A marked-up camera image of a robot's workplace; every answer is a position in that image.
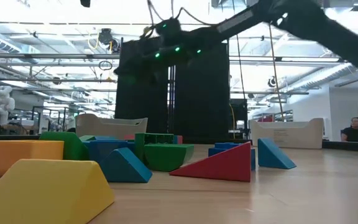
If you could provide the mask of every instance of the white robot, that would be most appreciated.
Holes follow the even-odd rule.
[[[0,86],[0,125],[7,124],[10,111],[15,108],[15,99],[10,97],[12,87]]]

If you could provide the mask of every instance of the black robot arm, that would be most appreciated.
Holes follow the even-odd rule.
[[[311,0],[260,0],[230,19],[190,32],[180,30],[177,18],[162,21],[155,25],[162,40],[160,48],[151,54],[139,54],[120,62],[114,72],[136,77],[186,63],[261,22],[299,38],[316,41],[358,67],[358,36],[330,20],[316,3]]]

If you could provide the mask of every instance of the black shirt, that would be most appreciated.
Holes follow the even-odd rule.
[[[345,128],[342,130],[342,133],[347,136],[347,141],[358,142],[358,129]]]

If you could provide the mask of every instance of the black curtain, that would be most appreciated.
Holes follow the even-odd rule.
[[[173,132],[184,138],[227,139],[229,90],[227,44],[177,65]]]
[[[147,43],[142,44],[143,49],[140,50],[138,42],[123,43],[120,64],[128,58],[140,54],[140,51],[150,52],[159,44],[158,39],[149,39]],[[142,82],[131,83],[124,77],[118,77],[115,118],[149,118],[148,133],[166,133],[168,119],[167,90],[167,68],[158,72],[158,82],[153,85]]]

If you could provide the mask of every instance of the red triangular block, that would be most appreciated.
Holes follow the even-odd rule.
[[[170,175],[219,180],[251,180],[250,142],[171,171]]]

